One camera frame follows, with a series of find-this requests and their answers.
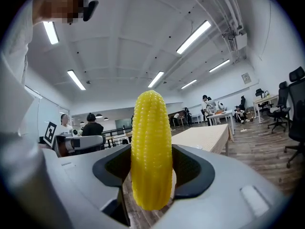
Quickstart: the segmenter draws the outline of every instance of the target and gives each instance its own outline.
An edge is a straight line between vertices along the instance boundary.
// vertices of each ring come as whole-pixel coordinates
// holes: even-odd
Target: yellow corn
[[[145,210],[162,209],[172,188],[172,136],[165,102],[153,90],[136,101],[131,160],[136,203]]]

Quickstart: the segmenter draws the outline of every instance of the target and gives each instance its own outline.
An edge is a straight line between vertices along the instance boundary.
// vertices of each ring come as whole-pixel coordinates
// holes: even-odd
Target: linear light fixture
[[[82,83],[80,82],[80,80],[77,78],[76,74],[74,73],[73,70],[69,70],[67,71],[69,76],[72,78],[72,80],[74,80],[74,82],[78,85],[78,87],[81,90],[86,90],[86,88],[82,85]]]
[[[54,23],[53,22],[43,22],[44,28],[46,29],[47,35],[49,37],[50,43],[56,44],[59,42],[56,31],[55,31],[55,27],[54,27]]]
[[[205,21],[203,22],[203,24],[201,26],[198,27],[197,30],[195,30],[188,39],[185,40],[184,43],[182,43],[182,45],[177,49],[177,53],[181,54],[183,53],[194,41],[196,41],[198,39],[198,37],[200,37],[209,27],[211,26],[211,24],[209,23],[209,21]]]
[[[157,74],[157,76],[152,80],[152,82],[149,84],[149,88],[152,88],[153,87],[153,85],[155,85],[156,84],[156,82],[161,78],[161,76],[164,74],[164,72],[163,71],[160,71],[158,74]]]
[[[185,87],[187,87],[187,86],[189,86],[189,85],[191,85],[191,84],[193,84],[194,82],[196,82],[197,80],[193,80],[193,81],[191,81],[190,83],[188,83],[188,84],[186,84],[185,86],[183,86],[183,87],[181,87],[181,89],[184,89]]]
[[[226,63],[229,63],[229,62],[230,62],[230,60],[228,59],[228,60],[222,62],[220,65],[218,65],[218,66],[214,67],[213,69],[211,69],[209,72],[217,70],[219,67],[221,67],[221,66],[223,66],[223,65],[225,65]]]

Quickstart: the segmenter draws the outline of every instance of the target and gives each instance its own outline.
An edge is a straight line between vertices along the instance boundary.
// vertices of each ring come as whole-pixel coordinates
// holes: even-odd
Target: black office chair
[[[263,91],[261,88],[259,88],[259,89],[256,90],[255,96],[258,97],[258,96],[262,96],[263,94],[264,94],[264,91]],[[267,101],[267,102],[263,102],[262,104],[259,104],[259,105],[258,105],[259,107],[262,108],[262,109],[260,109],[260,112],[268,111],[267,108],[264,108],[267,104],[268,104],[268,101]]]
[[[244,107],[244,104],[246,103],[246,99],[244,98],[244,96],[242,96],[242,99],[240,101],[240,105],[239,105],[239,108],[241,110],[244,110],[245,111],[245,107]]]
[[[289,130],[289,137],[297,142],[297,146],[286,146],[287,149],[296,150],[296,153],[288,160],[287,168],[290,168],[290,162],[298,155],[305,156],[305,72],[302,67],[289,73],[289,80],[292,82],[288,86],[288,91],[294,106],[294,117]]]
[[[282,82],[279,85],[279,90],[278,90],[278,102],[277,102],[277,106],[280,109],[278,111],[274,111],[274,112],[268,112],[267,115],[270,117],[273,117],[274,120],[276,120],[276,122],[269,124],[268,125],[268,129],[270,126],[274,125],[271,133],[273,133],[273,130],[277,127],[280,126],[282,128],[284,128],[284,132],[286,131],[286,128],[283,126],[283,124],[285,124],[287,126],[287,122],[282,121],[282,118],[286,117],[288,115],[288,119],[289,119],[289,110],[290,108],[286,107],[287,104],[287,99],[288,99],[288,87],[287,87],[287,82]]]

